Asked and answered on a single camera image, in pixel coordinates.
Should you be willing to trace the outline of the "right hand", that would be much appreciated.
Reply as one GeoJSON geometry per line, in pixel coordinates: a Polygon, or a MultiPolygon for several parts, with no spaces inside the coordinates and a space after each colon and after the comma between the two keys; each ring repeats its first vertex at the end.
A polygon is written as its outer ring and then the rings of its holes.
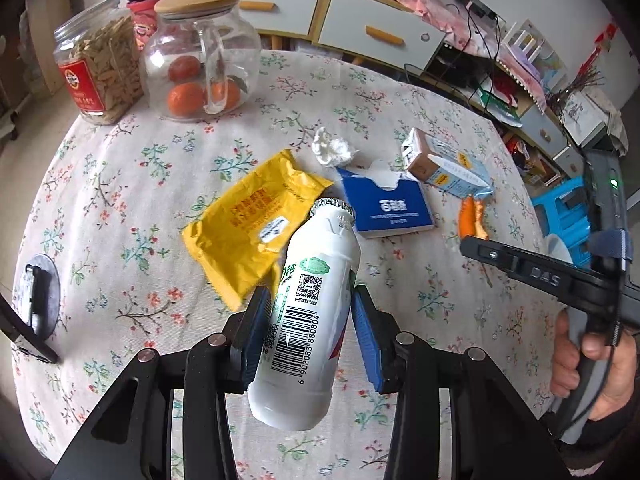
{"type": "Polygon", "coordinates": [[[579,384],[577,367],[581,356],[608,362],[611,351],[614,351],[608,380],[589,413],[589,419],[598,422],[624,408],[634,394],[638,365],[636,341],[630,333],[622,330],[620,342],[613,348],[605,344],[605,336],[585,334],[582,348],[578,349],[570,341],[569,333],[570,319],[564,309],[555,322],[550,380],[550,391],[562,399],[566,399],[579,384]]]}

